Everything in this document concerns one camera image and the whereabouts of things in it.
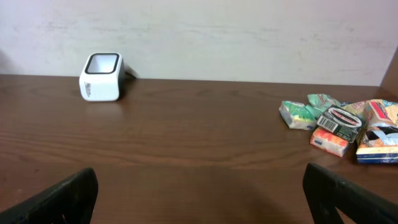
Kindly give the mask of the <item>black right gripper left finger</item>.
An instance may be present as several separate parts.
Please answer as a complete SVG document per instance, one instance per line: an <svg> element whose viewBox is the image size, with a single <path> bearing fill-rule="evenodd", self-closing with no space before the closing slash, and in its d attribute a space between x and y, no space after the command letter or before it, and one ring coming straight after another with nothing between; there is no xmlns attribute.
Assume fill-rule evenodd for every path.
<svg viewBox="0 0 398 224"><path fill-rule="evenodd" d="M89 223L98 195L92 168L85 168L1 212L1 223Z"/></svg>

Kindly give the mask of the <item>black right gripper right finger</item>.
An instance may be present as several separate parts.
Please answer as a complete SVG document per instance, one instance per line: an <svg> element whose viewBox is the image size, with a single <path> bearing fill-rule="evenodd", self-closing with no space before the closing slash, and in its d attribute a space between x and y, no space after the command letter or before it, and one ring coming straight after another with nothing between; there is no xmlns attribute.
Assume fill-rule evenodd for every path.
<svg viewBox="0 0 398 224"><path fill-rule="evenodd" d="M397 223L396 204L318 164L307 164L302 186L317 224L343 223L339 211L355 223Z"/></svg>

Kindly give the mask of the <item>orange small packet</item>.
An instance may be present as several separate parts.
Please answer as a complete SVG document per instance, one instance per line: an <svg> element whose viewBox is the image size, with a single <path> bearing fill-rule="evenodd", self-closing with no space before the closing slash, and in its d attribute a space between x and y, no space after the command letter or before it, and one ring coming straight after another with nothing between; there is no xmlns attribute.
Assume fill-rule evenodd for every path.
<svg viewBox="0 0 398 224"><path fill-rule="evenodd" d="M318 127L312 133L310 144L339 157L344 156L349 146L348 141L321 127Z"/></svg>

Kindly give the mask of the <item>yellow snack bag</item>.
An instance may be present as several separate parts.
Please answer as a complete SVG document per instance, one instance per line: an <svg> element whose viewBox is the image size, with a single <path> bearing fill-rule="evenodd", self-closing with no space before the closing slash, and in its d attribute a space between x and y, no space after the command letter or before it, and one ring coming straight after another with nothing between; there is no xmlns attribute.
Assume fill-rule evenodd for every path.
<svg viewBox="0 0 398 224"><path fill-rule="evenodd" d="M356 150L360 164L397 164L397 103L373 99L343 107L364 121Z"/></svg>

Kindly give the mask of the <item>round label dark packet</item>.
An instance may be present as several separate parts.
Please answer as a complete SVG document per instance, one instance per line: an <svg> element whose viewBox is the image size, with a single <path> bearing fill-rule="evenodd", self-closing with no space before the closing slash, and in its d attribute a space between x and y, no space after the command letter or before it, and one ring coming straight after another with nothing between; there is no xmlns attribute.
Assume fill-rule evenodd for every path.
<svg viewBox="0 0 398 224"><path fill-rule="evenodd" d="M327 108L318 118L317 125L335 136L353 142L364 127L364 121L335 105Z"/></svg>

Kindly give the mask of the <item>green tissue pack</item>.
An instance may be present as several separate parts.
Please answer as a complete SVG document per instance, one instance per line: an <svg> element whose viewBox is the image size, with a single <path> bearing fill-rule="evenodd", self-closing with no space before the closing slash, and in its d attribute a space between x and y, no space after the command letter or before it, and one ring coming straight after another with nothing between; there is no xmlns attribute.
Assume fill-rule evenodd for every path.
<svg viewBox="0 0 398 224"><path fill-rule="evenodd" d="M290 129L311 131L316 126L315 117L306 109L303 103L282 101L279 113Z"/></svg>

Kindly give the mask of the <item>teal snack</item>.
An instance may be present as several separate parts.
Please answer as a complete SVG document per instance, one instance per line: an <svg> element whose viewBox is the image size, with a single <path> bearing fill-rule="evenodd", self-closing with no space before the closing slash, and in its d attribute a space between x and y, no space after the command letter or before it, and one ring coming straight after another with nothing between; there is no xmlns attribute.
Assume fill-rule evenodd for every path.
<svg viewBox="0 0 398 224"><path fill-rule="evenodd" d="M315 117L315 119L318 119L320 115L332 105L341 108L341 103L330 95L310 94L307 97L309 104L305 107Z"/></svg>

